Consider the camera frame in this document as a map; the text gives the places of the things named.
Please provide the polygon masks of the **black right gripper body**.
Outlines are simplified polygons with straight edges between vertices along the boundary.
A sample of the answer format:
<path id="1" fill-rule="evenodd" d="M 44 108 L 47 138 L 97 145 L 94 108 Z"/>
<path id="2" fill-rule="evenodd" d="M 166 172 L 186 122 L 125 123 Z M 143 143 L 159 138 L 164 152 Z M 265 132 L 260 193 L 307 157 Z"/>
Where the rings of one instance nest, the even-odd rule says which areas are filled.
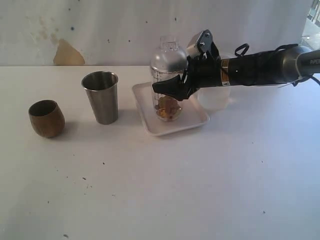
<path id="1" fill-rule="evenodd" d="M 212 41 L 203 53 L 196 52 L 196 47 L 187 48 L 189 56 L 185 83 L 189 87 L 188 94 L 194 94 L 202 88 L 222 87 L 221 57 L 217 46 Z"/>

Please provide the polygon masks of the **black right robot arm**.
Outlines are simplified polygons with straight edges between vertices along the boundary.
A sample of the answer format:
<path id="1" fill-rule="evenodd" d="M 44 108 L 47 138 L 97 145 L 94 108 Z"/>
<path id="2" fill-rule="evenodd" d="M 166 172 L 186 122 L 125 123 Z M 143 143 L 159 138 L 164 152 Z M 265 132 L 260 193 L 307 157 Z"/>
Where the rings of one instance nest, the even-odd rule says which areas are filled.
<path id="1" fill-rule="evenodd" d="M 242 53 L 222 59 L 218 48 L 211 44 L 204 58 L 188 57 L 188 68 L 182 76 L 152 84 L 155 93 L 178 101 L 187 100 L 201 88 L 229 86 L 293 86 L 309 79 L 320 81 L 320 52 L 299 44 L 281 45 L 275 50 L 246 54 L 248 44 L 239 47 Z"/>

